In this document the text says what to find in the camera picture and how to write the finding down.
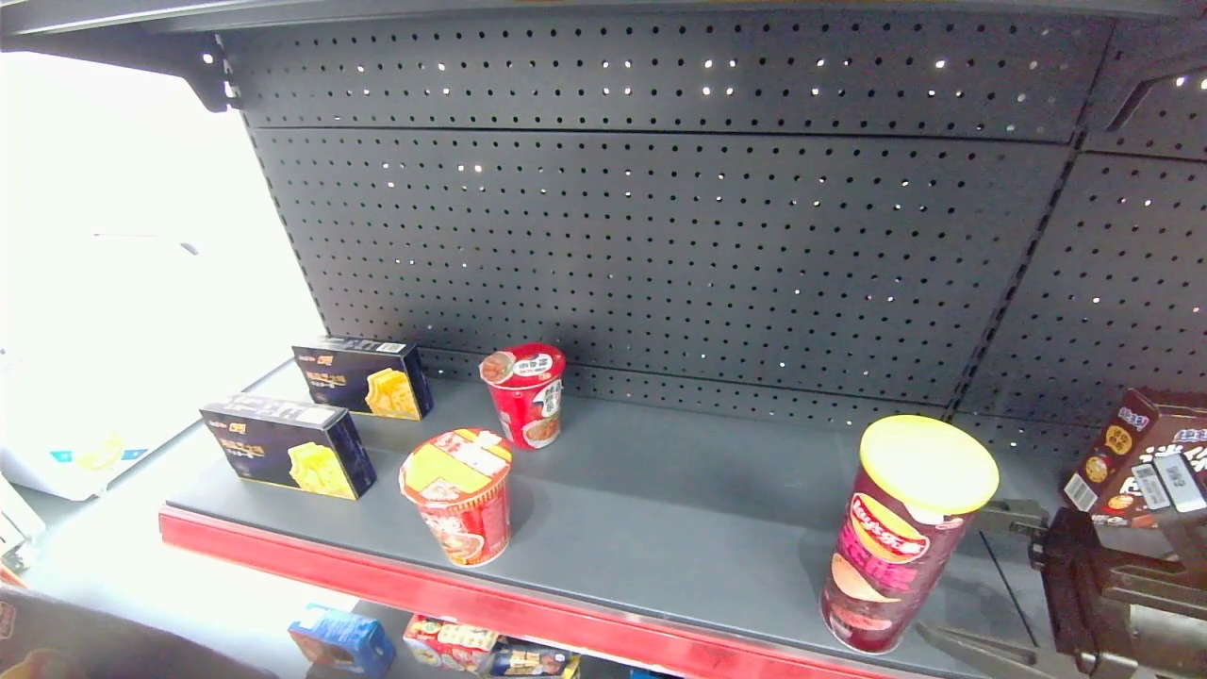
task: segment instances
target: cardboard box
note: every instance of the cardboard box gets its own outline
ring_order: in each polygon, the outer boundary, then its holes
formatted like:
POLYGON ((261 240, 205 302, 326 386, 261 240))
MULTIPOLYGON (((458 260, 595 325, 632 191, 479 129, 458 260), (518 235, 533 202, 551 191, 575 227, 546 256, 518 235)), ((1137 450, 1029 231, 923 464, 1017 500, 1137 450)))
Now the cardboard box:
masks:
POLYGON ((372 617, 308 604, 290 625, 290 637, 315 665, 380 679, 393 663, 393 644, 372 617))
POLYGON ((478 672, 486 665, 498 642, 498 633, 482 627, 445 622, 415 615, 407 625, 402 640, 415 660, 432 667, 478 672))
POLYGON ((547 677, 578 679, 578 654, 535 642, 500 639, 486 662, 478 668, 482 677, 547 677))
POLYGON ((1154 511, 1207 508, 1207 397, 1130 390, 1065 484, 1102 526, 1155 528, 1154 511))
POLYGON ((243 479, 350 501, 377 481, 345 409, 237 394, 202 420, 243 479))
POLYGON ((293 347, 310 398, 352 412, 422 420, 432 393, 414 345, 323 336, 293 347))

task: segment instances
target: paper lid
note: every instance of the paper lid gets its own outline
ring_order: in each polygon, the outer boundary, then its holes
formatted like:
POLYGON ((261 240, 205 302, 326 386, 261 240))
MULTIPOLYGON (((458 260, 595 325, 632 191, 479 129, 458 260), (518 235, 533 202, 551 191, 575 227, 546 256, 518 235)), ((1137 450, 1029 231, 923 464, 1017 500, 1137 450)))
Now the paper lid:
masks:
POLYGON ((871 423, 859 460, 877 486, 912 509, 968 514, 997 492, 997 463, 985 446, 928 417, 897 415, 871 423))
POLYGON ((455 505, 491 491, 511 469, 512 452, 502 437, 456 429, 412 451, 398 472, 398 486, 413 503, 455 505))
POLYGON ((495 352, 478 365, 478 375, 500 390, 526 390, 561 377, 566 356, 552 345, 519 345, 495 352))

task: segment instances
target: pegboard back panel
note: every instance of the pegboard back panel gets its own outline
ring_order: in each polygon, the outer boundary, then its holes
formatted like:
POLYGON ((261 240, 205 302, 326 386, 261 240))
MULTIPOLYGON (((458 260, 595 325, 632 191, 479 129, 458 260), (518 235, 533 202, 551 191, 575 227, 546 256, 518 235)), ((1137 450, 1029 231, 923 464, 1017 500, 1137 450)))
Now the pegboard back panel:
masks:
POLYGON ((328 328, 945 404, 1063 166, 933 139, 252 129, 328 328))
POLYGON ((1207 160, 1207 69, 1150 83, 1118 129, 1092 131, 1085 147, 1207 160))
POLYGON ((1207 165, 1084 153, 961 405, 1097 426, 1207 379, 1207 165))
MULTIPOLYGON (((424 371, 433 377, 479 382, 478 363, 483 358, 484 355, 425 349, 424 371)), ((873 422, 891 415, 943 416, 943 409, 938 406, 579 365, 566 368, 565 390, 567 394, 587 399, 746 420, 792 422, 805 425, 812 431, 862 432, 873 422)))
POLYGON ((785 131, 1067 141, 1091 17, 710 11, 222 34, 252 127, 785 131))

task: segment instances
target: product packaging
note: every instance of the product packaging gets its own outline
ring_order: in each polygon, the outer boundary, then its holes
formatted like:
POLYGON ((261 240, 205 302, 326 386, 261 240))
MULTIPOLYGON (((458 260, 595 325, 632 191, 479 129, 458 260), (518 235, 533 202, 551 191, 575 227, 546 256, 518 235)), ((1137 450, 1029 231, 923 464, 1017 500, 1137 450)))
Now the product packaging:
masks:
POLYGON ((577 679, 578 654, 533 642, 501 638, 478 668, 482 677, 554 677, 577 679))
POLYGON ((844 513, 822 620, 847 646, 893 650, 934 587, 972 514, 997 491, 997 464, 975 439, 919 416, 873 423, 844 513))
POLYGON ((415 615, 407 625, 402 640, 415 660, 424 665, 478 672, 479 667, 490 661, 490 651, 498 640, 498 633, 415 615))
POLYGON ((293 361, 316 404, 401 420, 421 420, 432 410, 414 345, 322 336, 295 346, 293 361))
POLYGON ((425 443, 398 470, 398 486, 456 566, 495 560, 512 538, 507 475, 512 452, 485 429, 457 429, 425 443))
POLYGON ((1151 513, 1207 508, 1207 397, 1130 390, 1063 486, 1102 526, 1156 528, 1151 513))
POLYGON ((200 412, 243 479, 350 501, 377 481, 345 409, 237 394, 200 412))
POLYGON ((561 432, 566 357, 549 345, 520 345, 485 358, 478 374, 490 388, 503 435, 524 450, 543 449, 561 432))
POLYGON ((393 662, 393 644, 372 617, 308 604, 290 625, 290 637, 315 665, 380 679, 393 662))

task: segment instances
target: potato chip canister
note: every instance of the potato chip canister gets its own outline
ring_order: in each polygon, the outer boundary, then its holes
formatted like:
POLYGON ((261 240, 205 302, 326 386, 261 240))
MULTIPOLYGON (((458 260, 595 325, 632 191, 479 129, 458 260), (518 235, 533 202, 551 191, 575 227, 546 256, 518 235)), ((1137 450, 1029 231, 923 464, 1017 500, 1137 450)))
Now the potato chip canister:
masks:
POLYGON ((428 440, 402 463, 398 486, 456 566, 482 566, 512 539, 507 475, 512 452, 485 429, 428 440))
POLYGON ((503 435, 518 449, 543 449, 561 433, 561 374, 566 357, 550 345, 495 352, 478 367, 503 435))
POLYGON ((873 423, 859 443, 822 620, 847 646, 893 650, 939 580, 972 515, 997 491, 997 464, 975 439, 920 416, 873 423))

